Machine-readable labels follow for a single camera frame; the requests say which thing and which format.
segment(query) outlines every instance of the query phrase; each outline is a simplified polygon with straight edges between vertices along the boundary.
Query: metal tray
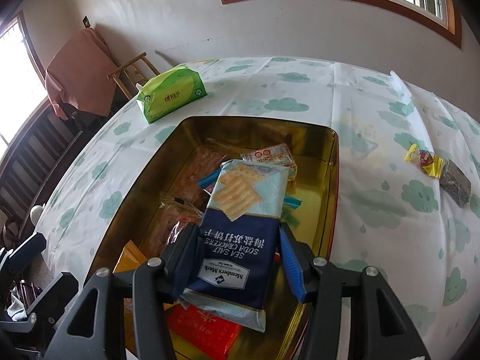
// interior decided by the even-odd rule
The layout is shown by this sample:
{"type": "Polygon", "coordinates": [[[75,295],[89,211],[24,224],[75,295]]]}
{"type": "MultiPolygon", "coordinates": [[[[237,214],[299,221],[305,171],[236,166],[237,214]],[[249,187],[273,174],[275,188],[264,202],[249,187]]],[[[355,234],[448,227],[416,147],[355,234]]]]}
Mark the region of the metal tray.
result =
{"type": "MultiPolygon", "coordinates": [[[[338,197],[338,136],[330,128],[293,121],[241,116],[193,116],[183,120],[152,157],[119,207],[92,262],[113,269],[123,246],[143,238],[159,206],[159,192],[168,192],[198,147],[218,142],[239,155],[286,143],[298,166],[297,180],[287,194],[302,200],[292,211],[299,224],[292,231],[313,252],[329,258],[338,197]]],[[[274,265],[266,307],[266,331],[244,328],[229,360],[290,359],[308,319],[309,307],[291,294],[281,263],[274,265]]],[[[207,360],[207,355],[172,333],[179,359],[207,360]]]]}

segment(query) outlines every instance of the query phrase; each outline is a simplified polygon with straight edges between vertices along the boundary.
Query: metal screw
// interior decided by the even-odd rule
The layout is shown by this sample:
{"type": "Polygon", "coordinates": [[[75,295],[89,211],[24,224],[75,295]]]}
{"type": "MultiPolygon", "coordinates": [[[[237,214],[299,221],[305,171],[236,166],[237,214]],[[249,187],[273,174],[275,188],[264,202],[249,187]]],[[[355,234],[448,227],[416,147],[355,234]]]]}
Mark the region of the metal screw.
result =
{"type": "Polygon", "coordinates": [[[378,275],[378,269],[374,266],[368,266],[365,270],[368,276],[376,276],[378,275]]]}
{"type": "Polygon", "coordinates": [[[327,265],[327,260],[324,259],[323,257],[315,257],[313,259],[313,264],[314,266],[325,266],[327,265]]]}
{"type": "Polygon", "coordinates": [[[162,259],[160,257],[152,257],[147,262],[148,266],[159,266],[160,264],[162,264],[162,259]]]}
{"type": "Polygon", "coordinates": [[[109,273],[110,273],[110,271],[109,271],[108,268],[100,268],[99,270],[97,270],[97,276],[98,276],[99,278],[104,278],[104,277],[107,276],[109,273]]]}

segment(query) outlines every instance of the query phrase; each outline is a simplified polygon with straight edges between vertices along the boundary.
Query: food bag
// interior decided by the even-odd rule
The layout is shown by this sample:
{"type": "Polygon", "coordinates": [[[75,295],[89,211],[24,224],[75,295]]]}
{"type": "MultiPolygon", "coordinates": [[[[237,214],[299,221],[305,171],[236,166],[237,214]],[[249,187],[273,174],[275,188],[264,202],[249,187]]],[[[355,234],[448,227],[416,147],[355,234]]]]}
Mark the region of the food bag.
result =
{"type": "Polygon", "coordinates": [[[435,153],[412,144],[405,161],[413,163],[423,173],[439,180],[440,187],[462,208],[470,200],[472,184],[452,160],[444,160],[435,153]]]}
{"type": "Polygon", "coordinates": [[[194,305],[173,306],[167,318],[169,329],[214,360],[226,360],[242,327],[194,305]]]}
{"type": "MultiPolygon", "coordinates": [[[[120,258],[113,272],[119,273],[137,269],[147,258],[138,250],[135,244],[130,240],[123,247],[120,258]]],[[[123,324],[125,329],[125,347],[131,352],[136,353],[135,349],[135,330],[134,330],[134,304],[132,299],[123,300],[123,324]]]]}
{"type": "Polygon", "coordinates": [[[288,168],[267,163],[222,164],[182,298],[228,321],[265,331],[263,303],[288,174],[288,168]]]}
{"type": "MultiPolygon", "coordinates": [[[[220,176],[220,170],[221,169],[217,169],[216,171],[210,173],[208,176],[205,176],[204,178],[198,180],[198,185],[208,194],[208,196],[212,196],[213,189],[215,188],[215,183],[217,182],[218,176],[220,176]]],[[[296,210],[301,206],[302,201],[292,196],[285,195],[285,198],[283,199],[283,204],[296,210]]]]}
{"type": "Polygon", "coordinates": [[[286,143],[244,153],[241,154],[240,157],[245,161],[262,162],[288,167],[290,181],[295,181],[297,176],[297,164],[295,163],[292,153],[286,143]]]}
{"type": "Polygon", "coordinates": [[[190,203],[161,194],[160,206],[140,241],[139,249],[147,258],[160,256],[165,246],[175,242],[189,222],[200,224],[202,216],[203,213],[190,203]]]}
{"type": "Polygon", "coordinates": [[[184,199],[204,211],[209,196],[202,191],[197,181],[215,169],[219,169],[222,162],[231,159],[231,155],[227,148],[219,148],[210,144],[200,146],[195,150],[193,159],[179,173],[169,189],[169,194],[184,199]]]}
{"type": "Polygon", "coordinates": [[[207,95],[200,75],[185,66],[174,67],[143,86],[137,103],[148,123],[207,95]]]}

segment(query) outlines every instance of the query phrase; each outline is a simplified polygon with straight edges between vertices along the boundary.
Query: chair back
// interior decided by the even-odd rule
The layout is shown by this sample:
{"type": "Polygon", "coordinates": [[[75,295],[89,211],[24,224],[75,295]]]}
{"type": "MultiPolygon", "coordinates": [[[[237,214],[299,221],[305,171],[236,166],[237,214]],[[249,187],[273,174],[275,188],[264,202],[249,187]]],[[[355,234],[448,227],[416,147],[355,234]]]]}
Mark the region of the chair back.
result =
{"type": "Polygon", "coordinates": [[[133,95],[130,93],[129,89],[125,86],[125,84],[120,80],[120,74],[125,73],[127,80],[131,85],[135,88],[135,84],[145,85],[148,81],[147,76],[143,73],[143,71],[138,68],[138,61],[143,61],[145,64],[150,68],[150,70],[158,76],[160,72],[157,70],[155,66],[146,58],[147,53],[144,52],[139,56],[135,57],[131,61],[123,64],[119,68],[112,71],[108,78],[113,78],[117,83],[118,87],[122,90],[122,92],[127,96],[128,99],[131,99],[133,95]]]}
{"type": "Polygon", "coordinates": [[[5,248],[6,250],[16,249],[18,244],[20,243],[18,234],[19,230],[20,226],[15,221],[15,218],[13,216],[7,217],[7,220],[4,223],[3,228],[0,232],[0,248],[5,248]],[[9,228],[10,225],[14,223],[17,227],[17,234],[9,228]]]}

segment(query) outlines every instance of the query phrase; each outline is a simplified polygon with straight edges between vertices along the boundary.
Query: tablecloth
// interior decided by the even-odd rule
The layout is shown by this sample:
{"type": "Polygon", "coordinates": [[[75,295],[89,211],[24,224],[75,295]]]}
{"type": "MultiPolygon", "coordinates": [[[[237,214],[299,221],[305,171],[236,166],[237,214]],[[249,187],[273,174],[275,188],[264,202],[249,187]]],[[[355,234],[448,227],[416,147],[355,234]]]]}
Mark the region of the tablecloth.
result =
{"type": "Polygon", "coordinates": [[[480,313],[480,125],[394,72],[282,56],[187,66],[200,73],[207,97],[151,125],[132,99],[64,175],[37,226],[47,239],[48,267],[84,281],[123,198],[184,118],[248,115],[325,125],[340,137],[331,261],[379,267],[432,358],[449,359],[480,313]],[[412,143],[455,161],[472,183],[467,207],[404,162],[412,143]]]}

